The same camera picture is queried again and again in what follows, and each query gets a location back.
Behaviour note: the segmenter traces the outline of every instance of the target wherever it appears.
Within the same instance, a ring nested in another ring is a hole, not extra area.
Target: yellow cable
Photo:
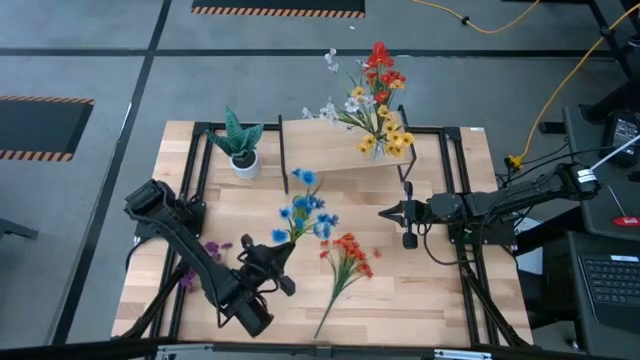
[[[629,9],[629,11],[627,11],[626,13],[624,13],[622,16],[620,16],[618,18],[618,20],[616,20],[611,26],[609,26],[609,31],[615,29],[621,22],[622,20],[626,19],[629,14],[631,14],[632,12],[634,12],[635,10],[637,10],[638,8],[640,8],[640,4],[635,5],[634,7],[632,7],[631,9]],[[589,51],[587,51],[586,54],[584,54],[584,56],[582,57],[582,59],[580,59],[580,62],[578,63],[578,65],[576,65],[575,68],[573,68],[573,70],[569,73],[569,75],[567,75],[566,78],[564,78],[564,80],[562,80],[562,82],[560,83],[560,85],[556,88],[556,90],[553,92],[553,95],[551,95],[551,98],[549,98],[549,101],[547,101],[547,103],[544,105],[544,107],[542,108],[542,111],[540,111],[540,114],[538,115],[538,118],[536,119],[536,121],[533,123],[533,126],[531,127],[531,131],[529,132],[529,137],[527,138],[527,145],[524,148],[524,151],[522,152],[522,154],[520,154],[519,156],[513,156],[513,155],[509,155],[509,161],[511,162],[511,166],[514,167],[515,169],[521,169],[522,168],[522,160],[524,159],[525,156],[527,156],[527,154],[529,153],[529,148],[531,147],[531,140],[533,139],[533,134],[536,131],[536,127],[538,126],[538,123],[540,122],[540,119],[542,119],[542,116],[544,115],[544,113],[547,111],[547,109],[549,108],[549,106],[551,105],[551,103],[553,102],[553,100],[555,100],[556,96],[558,95],[558,93],[560,92],[560,90],[562,90],[562,88],[565,86],[565,84],[573,77],[573,75],[578,71],[578,69],[580,69],[580,67],[582,66],[582,64],[584,64],[584,62],[587,60],[587,58],[591,55],[591,53],[598,47],[600,46],[600,44],[602,44],[602,42],[604,41],[603,37],[600,37],[600,39],[598,39],[598,41],[596,41],[595,44],[593,44],[593,46],[591,47],[591,49],[589,49]]]
[[[449,9],[448,7],[445,7],[445,6],[442,6],[442,5],[438,5],[438,4],[433,4],[433,3],[430,3],[430,2],[426,2],[426,1],[421,1],[421,0],[411,0],[411,1],[413,1],[413,2],[415,2],[415,3],[419,3],[419,4],[423,4],[423,5],[431,6],[431,7],[433,7],[433,8],[436,8],[436,9],[440,9],[440,10],[446,11],[446,12],[448,12],[449,14],[451,14],[451,15],[453,15],[453,16],[455,16],[455,17],[457,17],[457,18],[458,18],[458,19],[460,19],[460,20],[464,19],[464,16],[462,16],[462,15],[458,14],[457,12],[455,12],[455,11],[453,11],[453,10]],[[476,31],[479,31],[479,32],[481,32],[481,33],[483,33],[483,34],[497,34],[497,33],[499,33],[499,32],[502,32],[502,31],[504,31],[504,30],[507,30],[507,29],[508,29],[508,28],[510,28],[511,26],[515,25],[518,21],[522,20],[522,18],[523,18],[523,17],[525,17],[525,16],[529,13],[529,11],[533,10],[533,8],[534,8],[536,5],[538,5],[538,3],[539,3],[539,2],[540,2],[540,0],[536,0],[536,2],[534,2],[533,4],[531,4],[531,6],[529,6],[529,8],[528,8],[525,12],[523,12],[523,13],[522,13],[522,15],[518,16],[518,17],[517,17],[515,20],[513,20],[512,22],[510,22],[509,24],[507,24],[507,25],[505,25],[505,26],[503,26],[503,27],[501,27],[500,29],[497,29],[497,30],[484,30],[484,29],[481,29],[481,28],[479,28],[479,27],[475,26],[471,21],[467,21],[467,24],[468,24],[469,26],[471,26],[473,29],[475,29]]]

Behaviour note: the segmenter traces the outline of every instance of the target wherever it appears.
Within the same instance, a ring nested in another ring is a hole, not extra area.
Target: potted plant
[[[242,129],[236,114],[227,106],[225,128],[227,136],[207,130],[207,137],[229,156],[231,167],[239,178],[253,179],[258,176],[260,157],[256,145],[262,136],[263,124]]]

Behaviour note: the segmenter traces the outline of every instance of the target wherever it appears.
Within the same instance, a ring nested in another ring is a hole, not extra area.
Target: keyboard
[[[640,333],[640,257],[581,255],[579,260],[596,320]]]

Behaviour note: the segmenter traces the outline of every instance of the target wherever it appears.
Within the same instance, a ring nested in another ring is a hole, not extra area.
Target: concrete floor
[[[4,0],[0,2],[0,50],[147,49],[162,2]],[[609,22],[622,12],[617,2],[600,3]],[[384,40],[391,49],[584,50],[598,36],[585,6],[540,5],[513,30],[487,36],[408,0],[367,0],[366,4],[367,17],[355,20],[192,15],[190,0],[173,0],[159,49],[367,49],[374,41]],[[499,0],[450,0],[447,5],[486,28],[502,26],[528,6]],[[629,33],[625,24],[618,36],[623,39]],[[42,55],[38,51],[44,50],[34,51],[33,56],[1,52],[0,94],[91,97],[96,107],[72,162],[0,161],[0,204],[4,205],[0,217],[40,230],[36,242],[9,236],[0,243],[0,348],[50,340],[53,319],[143,63],[142,56],[116,53],[38,56]],[[577,62],[575,58],[396,60],[409,78],[408,91],[396,104],[405,105],[409,121],[484,127],[499,170],[505,155],[522,150],[531,123]],[[155,57],[69,341],[105,340],[110,335],[134,229],[122,212],[123,199],[150,177],[165,122],[221,120],[225,105],[246,121],[272,122],[278,114],[299,118],[303,106],[317,108],[328,95],[339,94],[323,61],[321,56]],[[351,58],[343,63],[355,65]],[[596,101],[624,79],[612,61],[588,62],[545,120],[561,120],[562,107]],[[531,158],[559,147],[562,141],[562,136],[537,134]],[[566,207],[547,204],[536,207],[532,216],[549,218]],[[534,332],[539,345],[562,347],[545,340],[557,340],[558,336],[549,335],[553,330],[541,331],[546,332]]]

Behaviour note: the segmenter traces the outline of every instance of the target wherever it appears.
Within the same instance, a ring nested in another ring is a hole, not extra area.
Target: wooden table
[[[167,123],[160,145],[153,177],[167,182],[178,192],[191,139],[193,122]],[[461,128],[469,178],[473,191],[496,189],[494,170],[482,129]],[[418,160],[409,180],[414,184],[414,198],[426,199],[445,192],[439,141],[435,135],[417,135]],[[202,242],[233,242],[227,264],[237,267],[240,236],[249,233],[257,242],[271,245],[270,231],[284,227],[278,208],[289,203],[302,189],[291,182],[290,195],[282,190],[277,132],[265,132],[258,145],[262,173],[253,181],[233,175],[229,159],[214,148],[206,183],[208,209]],[[457,164],[452,156],[457,179]],[[199,165],[194,169],[192,187],[197,181]],[[326,261],[319,258],[319,240],[311,235],[301,238],[286,265],[286,274],[297,285],[296,294],[268,294],[273,323],[252,339],[233,319],[218,329],[215,309],[201,289],[186,295],[179,340],[202,342],[242,342],[280,344],[384,345],[409,347],[467,347],[469,336],[464,313],[460,274],[457,266],[434,263],[424,249],[405,250],[402,229],[378,217],[377,212],[404,198],[395,166],[342,170],[323,173],[320,196],[327,201],[327,211],[340,215],[334,235],[351,232],[371,252],[380,249],[381,259],[372,261],[374,277],[362,279],[346,290],[327,319],[317,340],[313,334],[329,302],[332,274]],[[444,226],[434,225],[429,233],[434,255],[454,260]],[[133,325],[158,290],[167,243],[152,241],[141,247],[131,260],[122,297],[113,326],[118,335]],[[492,298],[518,334],[531,342],[531,332],[513,259],[500,247],[485,246],[484,257]],[[162,335],[168,333],[173,299],[165,308]],[[483,312],[475,300],[486,342]]]

